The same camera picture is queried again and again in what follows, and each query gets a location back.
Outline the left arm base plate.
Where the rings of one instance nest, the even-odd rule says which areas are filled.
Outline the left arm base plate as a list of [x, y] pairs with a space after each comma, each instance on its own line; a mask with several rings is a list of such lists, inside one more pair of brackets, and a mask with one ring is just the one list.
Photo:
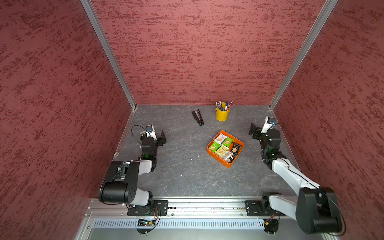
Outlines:
[[143, 217], [164, 217], [167, 215], [169, 206], [168, 200], [153, 200], [146, 206], [129, 205], [127, 210], [128, 216], [143, 216]]

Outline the orange storage box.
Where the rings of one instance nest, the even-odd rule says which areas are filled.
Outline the orange storage box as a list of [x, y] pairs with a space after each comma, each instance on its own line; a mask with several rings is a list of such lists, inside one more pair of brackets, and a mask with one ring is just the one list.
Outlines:
[[207, 145], [207, 153], [227, 168], [230, 168], [245, 144], [225, 131], [220, 131]]

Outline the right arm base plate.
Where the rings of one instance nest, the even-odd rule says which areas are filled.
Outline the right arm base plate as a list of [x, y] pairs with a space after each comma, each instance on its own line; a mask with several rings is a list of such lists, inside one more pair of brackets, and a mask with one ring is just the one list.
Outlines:
[[270, 218], [274, 217], [285, 217], [286, 215], [273, 210], [264, 201], [245, 201], [245, 209], [248, 217], [262, 217]]

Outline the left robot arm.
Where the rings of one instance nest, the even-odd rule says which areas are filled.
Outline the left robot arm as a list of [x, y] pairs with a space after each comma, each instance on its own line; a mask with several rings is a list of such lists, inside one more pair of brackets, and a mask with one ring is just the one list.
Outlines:
[[166, 135], [148, 132], [140, 138], [142, 154], [136, 161], [111, 162], [99, 190], [98, 199], [106, 205], [125, 204], [139, 207], [153, 207], [154, 198], [150, 191], [138, 188], [139, 176], [152, 173], [157, 166], [158, 147], [167, 143]]

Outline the green cookie pack top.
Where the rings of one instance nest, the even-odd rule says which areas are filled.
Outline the green cookie pack top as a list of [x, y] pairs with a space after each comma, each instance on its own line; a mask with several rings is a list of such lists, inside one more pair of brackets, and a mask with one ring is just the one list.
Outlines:
[[234, 142], [234, 140], [233, 140], [232, 138], [227, 137], [227, 138], [223, 141], [222, 145], [223, 145], [223, 146], [226, 146], [227, 148], [230, 148], [230, 146], [231, 146], [231, 144], [232, 144], [233, 142]]

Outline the cream cookie pack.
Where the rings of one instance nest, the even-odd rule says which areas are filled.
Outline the cream cookie pack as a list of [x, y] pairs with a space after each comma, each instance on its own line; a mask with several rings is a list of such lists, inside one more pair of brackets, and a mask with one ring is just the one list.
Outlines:
[[222, 155], [223, 155], [226, 151], [228, 151], [228, 150], [229, 150], [229, 148], [227, 148], [226, 146], [221, 145], [221, 147], [215, 152], [215, 154], [221, 158]]

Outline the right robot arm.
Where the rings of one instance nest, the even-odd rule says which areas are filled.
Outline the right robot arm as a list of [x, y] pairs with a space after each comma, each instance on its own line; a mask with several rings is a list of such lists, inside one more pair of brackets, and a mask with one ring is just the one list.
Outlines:
[[276, 125], [274, 118], [267, 117], [262, 127], [251, 124], [249, 135], [259, 141], [263, 163], [291, 187], [297, 198], [290, 200], [280, 193], [263, 193], [259, 205], [248, 209], [269, 216], [265, 220], [267, 231], [272, 226], [270, 221], [280, 214], [295, 220], [308, 235], [343, 235], [346, 226], [335, 192], [310, 180], [292, 165], [280, 150], [281, 134]]

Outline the black cookie pack top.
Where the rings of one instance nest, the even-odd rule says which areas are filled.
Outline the black cookie pack top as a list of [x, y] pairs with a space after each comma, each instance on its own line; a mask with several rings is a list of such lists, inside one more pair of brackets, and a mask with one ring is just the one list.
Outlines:
[[233, 155], [237, 156], [239, 154], [239, 151], [241, 150], [241, 147], [242, 147], [241, 145], [233, 143], [231, 153], [233, 153]]

